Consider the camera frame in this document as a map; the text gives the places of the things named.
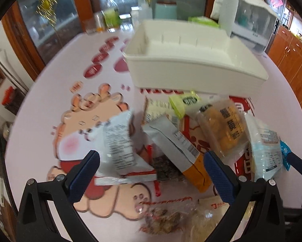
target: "yellow snack bag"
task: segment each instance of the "yellow snack bag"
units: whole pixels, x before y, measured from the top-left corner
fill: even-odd
[[[189,109],[197,111],[205,104],[194,91],[191,91],[190,94],[169,96],[169,102],[179,119],[182,119]]]
[[[233,101],[217,101],[201,107],[197,121],[217,156],[232,163],[241,157],[248,144],[246,123]]]

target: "white storage box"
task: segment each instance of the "white storage box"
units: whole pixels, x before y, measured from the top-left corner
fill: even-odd
[[[124,52],[135,86],[254,96],[268,74],[225,30],[184,21],[144,21]]]

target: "window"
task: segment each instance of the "window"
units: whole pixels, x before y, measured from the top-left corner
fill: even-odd
[[[17,3],[28,33],[45,64],[82,32],[74,0],[57,0],[55,27],[37,13],[39,0],[17,0]]]

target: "nutrition label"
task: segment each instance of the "nutrition label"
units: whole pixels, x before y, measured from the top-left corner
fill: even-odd
[[[185,147],[195,158],[198,157],[199,151],[191,142],[189,142],[189,140],[183,134],[181,134],[179,130],[174,131],[172,134],[176,139],[178,139],[180,144]]]
[[[271,151],[265,152],[265,172],[269,172],[270,170],[276,168],[278,165],[282,164],[282,155],[281,151]]]
[[[278,134],[275,131],[259,128],[262,140],[267,144],[277,144],[279,142]]]
[[[123,124],[105,126],[109,152],[117,170],[136,164],[133,156],[132,141],[128,132],[128,126]]]

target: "white snack bag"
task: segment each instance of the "white snack bag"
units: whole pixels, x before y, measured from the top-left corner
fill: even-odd
[[[252,149],[251,174],[254,174],[252,179],[254,181],[259,178],[269,180],[282,168],[280,138],[258,118],[247,113],[244,117]]]
[[[100,155],[95,185],[119,185],[156,180],[156,172],[133,151],[129,136],[132,111],[128,110],[98,124],[87,139]]]

